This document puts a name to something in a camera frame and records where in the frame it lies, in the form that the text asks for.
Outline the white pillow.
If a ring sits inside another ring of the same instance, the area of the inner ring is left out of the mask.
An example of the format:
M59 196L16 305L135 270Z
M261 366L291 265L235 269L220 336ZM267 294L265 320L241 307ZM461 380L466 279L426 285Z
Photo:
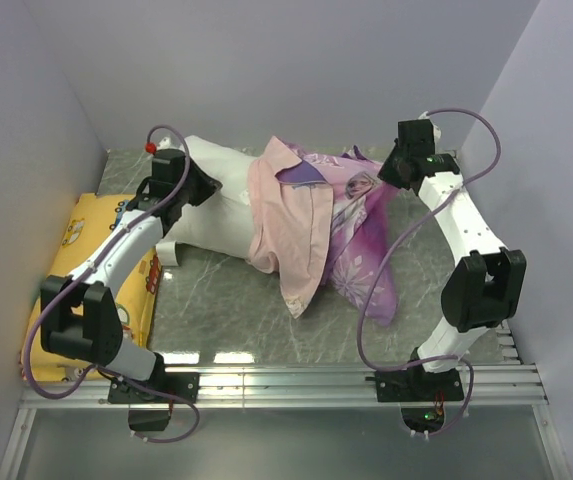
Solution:
M181 218L156 245L161 265L177 266L182 245L247 258L254 236L247 177L255 158L196 135L186 143L194 163L222 188L203 204L182 209Z

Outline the purple princess print pillowcase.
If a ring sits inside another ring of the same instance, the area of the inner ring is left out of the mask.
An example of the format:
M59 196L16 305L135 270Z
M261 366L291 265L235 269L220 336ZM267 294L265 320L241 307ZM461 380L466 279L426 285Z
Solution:
M397 294L390 268L380 264L388 250L387 206L397 191L379 170L358 148L340 156L309 153L277 137L249 167L248 261L278 274L292 317L331 285L367 318L391 323Z

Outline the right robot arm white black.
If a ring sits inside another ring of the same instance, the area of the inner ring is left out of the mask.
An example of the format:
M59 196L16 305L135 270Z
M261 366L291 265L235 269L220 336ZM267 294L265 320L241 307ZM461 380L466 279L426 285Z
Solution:
M426 400L442 385L441 373L457 365L488 331L516 313L527 261L492 232L467 191L451 154L436 148L437 128L428 116L398 123L392 152L379 178L412 191L435 219L454 261L441 297L442 318L416 350L421 365L406 376L410 394Z

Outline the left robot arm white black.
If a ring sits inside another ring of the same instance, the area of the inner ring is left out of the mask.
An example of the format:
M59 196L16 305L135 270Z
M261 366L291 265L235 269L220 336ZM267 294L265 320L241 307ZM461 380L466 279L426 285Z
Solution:
M201 205L222 185L185 150L148 148L151 173L122 207L108 237L70 273L51 275L42 283L41 313L30 338L48 353L132 380L136 395L155 402L168 386L164 360L125 335L116 296L145 254L181 218L183 207Z

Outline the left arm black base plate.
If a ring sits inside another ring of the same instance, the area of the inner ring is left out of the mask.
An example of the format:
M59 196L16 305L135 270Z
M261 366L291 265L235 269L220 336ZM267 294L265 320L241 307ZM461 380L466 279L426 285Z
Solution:
M109 404L138 405L176 402L176 397L195 403L200 386L197 372L167 373L160 386L145 384L145 390L126 381L111 380L107 397Z

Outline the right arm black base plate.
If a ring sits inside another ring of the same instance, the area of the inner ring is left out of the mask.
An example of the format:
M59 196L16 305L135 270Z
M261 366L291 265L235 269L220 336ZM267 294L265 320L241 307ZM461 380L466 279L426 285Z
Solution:
M395 372L376 371L371 379L379 403L461 401L465 397L456 369L428 373L418 366Z

